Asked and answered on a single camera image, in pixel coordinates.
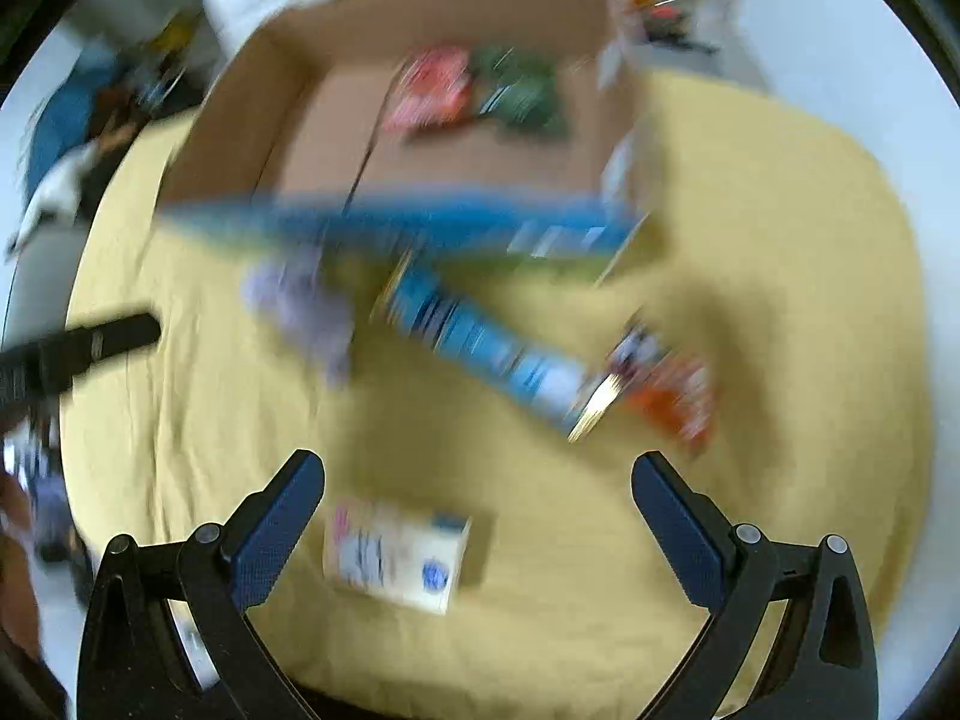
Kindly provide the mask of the person's left hand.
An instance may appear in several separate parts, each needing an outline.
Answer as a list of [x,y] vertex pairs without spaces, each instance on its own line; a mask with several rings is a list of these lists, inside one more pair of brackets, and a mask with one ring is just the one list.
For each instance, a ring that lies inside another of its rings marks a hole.
[[43,658],[39,606],[29,570],[29,500],[13,476],[2,473],[2,631],[31,660]]

